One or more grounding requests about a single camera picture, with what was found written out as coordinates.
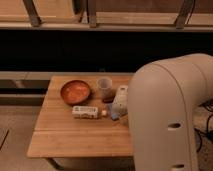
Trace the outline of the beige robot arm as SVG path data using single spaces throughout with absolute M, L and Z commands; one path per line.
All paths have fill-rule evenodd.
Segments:
M 213 99 L 213 56 L 190 54 L 141 67 L 128 83 L 135 171 L 199 171 L 193 113 Z

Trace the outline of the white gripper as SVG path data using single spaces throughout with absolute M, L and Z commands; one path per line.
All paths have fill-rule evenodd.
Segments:
M 128 86 L 127 85 L 119 86 L 112 103 L 113 115 L 120 117 L 127 114 L 127 95 L 128 95 Z

